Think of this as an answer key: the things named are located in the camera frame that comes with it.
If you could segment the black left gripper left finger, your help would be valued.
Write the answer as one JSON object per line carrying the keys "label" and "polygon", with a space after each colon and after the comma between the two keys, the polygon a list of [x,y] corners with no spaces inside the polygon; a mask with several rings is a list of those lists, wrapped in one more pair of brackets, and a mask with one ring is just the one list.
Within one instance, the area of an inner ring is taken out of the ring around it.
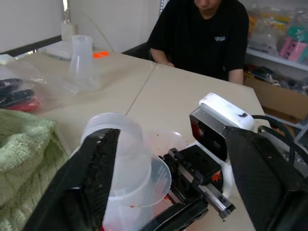
{"label": "black left gripper left finger", "polygon": [[104,128],[85,138],[57,171],[23,231],[100,231],[120,132]]}

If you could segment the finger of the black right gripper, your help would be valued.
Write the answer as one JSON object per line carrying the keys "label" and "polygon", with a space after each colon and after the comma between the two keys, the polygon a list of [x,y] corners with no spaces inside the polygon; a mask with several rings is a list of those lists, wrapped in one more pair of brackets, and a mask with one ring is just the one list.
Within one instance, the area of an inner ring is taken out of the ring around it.
{"label": "finger of the black right gripper", "polygon": [[204,199],[195,199],[187,204],[175,204],[160,213],[139,231],[184,231],[208,212]]}

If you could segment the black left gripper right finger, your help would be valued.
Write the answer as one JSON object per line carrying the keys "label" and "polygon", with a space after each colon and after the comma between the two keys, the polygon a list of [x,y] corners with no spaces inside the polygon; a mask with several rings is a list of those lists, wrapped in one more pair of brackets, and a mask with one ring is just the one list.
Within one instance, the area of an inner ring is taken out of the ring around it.
{"label": "black left gripper right finger", "polygon": [[266,137],[231,128],[229,158],[256,231],[308,231],[308,181]]}

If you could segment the clear plastic measuring cup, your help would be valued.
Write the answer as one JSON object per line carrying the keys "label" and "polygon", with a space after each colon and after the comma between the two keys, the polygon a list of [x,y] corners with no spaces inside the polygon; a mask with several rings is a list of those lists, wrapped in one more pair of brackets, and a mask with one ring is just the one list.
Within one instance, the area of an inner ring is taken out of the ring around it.
{"label": "clear plastic measuring cup", "polygon": [[81,140],[103,128],[121,131],[104,231],[140,231],[155,217],[154,206],[169,193],[170,170],[144,142],[141,126],[125,115],[103,113],[92,117]]}

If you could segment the clear plastic lid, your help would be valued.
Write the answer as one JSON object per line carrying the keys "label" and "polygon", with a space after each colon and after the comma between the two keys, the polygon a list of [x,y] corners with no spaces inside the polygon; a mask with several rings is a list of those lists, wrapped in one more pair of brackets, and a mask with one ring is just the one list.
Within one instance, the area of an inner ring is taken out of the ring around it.
{"label": "clear plastic lid", "polygon": [[183,150],[187,140],[178,132],[171,130],[149,130],[144,134],[144,141],[156,156],[164,156],[172,148]]}

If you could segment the green towel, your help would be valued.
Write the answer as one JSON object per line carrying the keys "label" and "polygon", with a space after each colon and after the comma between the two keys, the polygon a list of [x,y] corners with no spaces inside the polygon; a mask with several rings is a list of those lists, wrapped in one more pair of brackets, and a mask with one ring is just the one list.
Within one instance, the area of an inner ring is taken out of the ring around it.
{"label": "green towel", "polygon": [[0,231],[22,231],[68,157],[54,121],[0,109]]}

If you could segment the brown cardboard box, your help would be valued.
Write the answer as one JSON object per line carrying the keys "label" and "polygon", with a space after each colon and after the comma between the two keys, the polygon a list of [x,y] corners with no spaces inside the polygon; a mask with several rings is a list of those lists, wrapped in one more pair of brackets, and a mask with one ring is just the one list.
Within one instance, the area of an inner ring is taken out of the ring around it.
{"label": "brown cardboard box", "polygon": [[308,96],[245,76],[244,85],[251,87],[265,113],[292,123],[308,116]]}

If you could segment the black and red tools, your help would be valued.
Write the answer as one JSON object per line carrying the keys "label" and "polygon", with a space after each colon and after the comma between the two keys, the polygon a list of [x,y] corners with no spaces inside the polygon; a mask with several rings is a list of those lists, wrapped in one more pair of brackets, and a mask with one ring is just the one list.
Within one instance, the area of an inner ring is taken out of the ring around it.
{"label": "black and red tools", "polygon": [[0,109],[31,112],[41,106],[31,84],[19,78],[0,80]]}

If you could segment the clear plastic bag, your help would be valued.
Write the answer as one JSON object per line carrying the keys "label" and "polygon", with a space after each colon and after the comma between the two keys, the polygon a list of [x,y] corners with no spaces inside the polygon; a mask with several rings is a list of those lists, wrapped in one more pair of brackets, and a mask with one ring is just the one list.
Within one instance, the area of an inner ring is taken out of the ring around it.
{"label": "clear plastic bag", "polygon": [[33,91],[41,101],[40,108],[34,111],[55,106],[58,101],[73,97],[80,91],[76,85],[60,77],[42,73],[27,62],[0,55],[0,80],[9,78],[19,78],[33,86]]}

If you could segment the clear plastic flask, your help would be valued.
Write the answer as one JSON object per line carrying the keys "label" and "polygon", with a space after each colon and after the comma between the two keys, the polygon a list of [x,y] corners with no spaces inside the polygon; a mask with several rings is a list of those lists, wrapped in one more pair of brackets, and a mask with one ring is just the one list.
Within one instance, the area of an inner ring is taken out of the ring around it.
{"label": "clear plastic flask", "polygon": [[90,36],[72,37],[72,58],[69,75],[74,84],[82,90],[95,91],[101,86],[93,64],[93,40]]}

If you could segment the black chair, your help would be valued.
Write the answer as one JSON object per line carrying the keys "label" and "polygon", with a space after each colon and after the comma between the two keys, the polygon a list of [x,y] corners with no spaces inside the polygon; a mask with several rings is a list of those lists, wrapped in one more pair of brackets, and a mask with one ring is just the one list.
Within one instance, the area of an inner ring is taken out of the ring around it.
{"label": "black chair", "polygon": [[133,47],[127,51],[124,51],[122,52],[122,54],[140,58],[140,59],[149,60],[149,61],[154,61],[151,55],[150,46],[148,45],[147,42],[140,44],[136,47]]}

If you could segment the white shelf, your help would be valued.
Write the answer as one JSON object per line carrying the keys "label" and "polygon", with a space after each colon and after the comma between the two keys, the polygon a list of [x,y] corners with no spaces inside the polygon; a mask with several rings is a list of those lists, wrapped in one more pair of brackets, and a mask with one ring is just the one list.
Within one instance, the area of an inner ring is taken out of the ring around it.
{"label": "white shelf", "polygon": [[279,64],[279,65],[283,65],[286,67],[290,67],[292,69],[308,72],[308,64],[293,62],[285,58],[282,58],[280,56],[271,55],[266,52],[254,50],[251,48],[248,48],[246,50],[246,54],[251,56],[252,59],[255,59],[255,60],[260,60],[260,61],[262,60],[263,62]]}

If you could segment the person in black shirt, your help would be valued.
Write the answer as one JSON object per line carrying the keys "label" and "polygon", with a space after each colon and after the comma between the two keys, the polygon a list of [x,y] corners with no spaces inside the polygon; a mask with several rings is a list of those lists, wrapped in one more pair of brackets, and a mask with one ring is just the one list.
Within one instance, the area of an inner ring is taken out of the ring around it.
{"label": "person in black shirt", "polygon": [[228,80],[244,69],[249,18],[238,0],[169,0],[148,40],[175,68]]}

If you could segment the white flat tray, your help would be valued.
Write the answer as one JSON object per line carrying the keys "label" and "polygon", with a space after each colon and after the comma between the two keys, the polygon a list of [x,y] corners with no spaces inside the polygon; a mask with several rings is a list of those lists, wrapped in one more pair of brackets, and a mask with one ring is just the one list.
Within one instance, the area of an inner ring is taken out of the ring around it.
{"label": "white flat tray", "polygon": [[72,43],[67,41],[59,41],[46,47],[46,53],[64,60],[71,60],[73,50]]}

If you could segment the pink box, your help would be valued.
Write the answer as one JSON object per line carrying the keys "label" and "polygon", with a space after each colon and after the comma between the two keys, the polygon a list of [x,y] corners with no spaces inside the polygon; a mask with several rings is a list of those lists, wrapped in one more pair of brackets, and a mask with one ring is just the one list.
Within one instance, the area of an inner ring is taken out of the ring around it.
{"label": "pink box", "polygon": [[302,63],[308,58],[308,43],[295,41],[287,36],[279,50],[279,55],[289,61]]}

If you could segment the white plastic container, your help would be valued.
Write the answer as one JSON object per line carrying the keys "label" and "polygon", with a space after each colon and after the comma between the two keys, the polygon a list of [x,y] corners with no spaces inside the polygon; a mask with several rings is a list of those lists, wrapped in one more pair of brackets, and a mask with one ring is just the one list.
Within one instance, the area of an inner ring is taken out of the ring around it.
{"label": "white plastic container", "polygon": [[61,37],[63,41],[71,42],[72,37],[77,34],[77,24],[71,22],[70,2],[63,0],[64,20],[61,24]]}

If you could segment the green box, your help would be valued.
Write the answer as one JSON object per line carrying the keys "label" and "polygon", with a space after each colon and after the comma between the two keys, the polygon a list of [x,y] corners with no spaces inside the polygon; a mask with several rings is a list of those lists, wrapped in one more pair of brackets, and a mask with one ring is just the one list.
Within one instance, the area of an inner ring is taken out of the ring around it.
{"label": "green box", "polygon": [[295,41],[308,43],[308,27],[290,26],[287,36],[290,36]]}

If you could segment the black wall strip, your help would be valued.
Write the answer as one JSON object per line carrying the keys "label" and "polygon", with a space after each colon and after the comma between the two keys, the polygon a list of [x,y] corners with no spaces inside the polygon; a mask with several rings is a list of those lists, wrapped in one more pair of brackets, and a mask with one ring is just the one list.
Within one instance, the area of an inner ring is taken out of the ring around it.
{"label": "black wall strip", "polygon": [[25,46],[22,46],[22,47],[18,47],[18,48],[11,49],[11,50],[8,50],[8,51],[0,52],[0,55],[8,54],[12,57],[16,57],[18,55],[37,50],[37,49],[46,47],[46,46],[51,45],[51,44],[54,44],[54,43],[59,42],[61,40],[62,40],[62,36],[58,35],[58,36],[55,36],[55,37],[52,37],[52,38],[48,38],[48,39],[45,39],[45,40],[41,40],[41,41],[38,41],[38,42],[35,42],[35,43],[28,44],[28,45],[25,45]]}

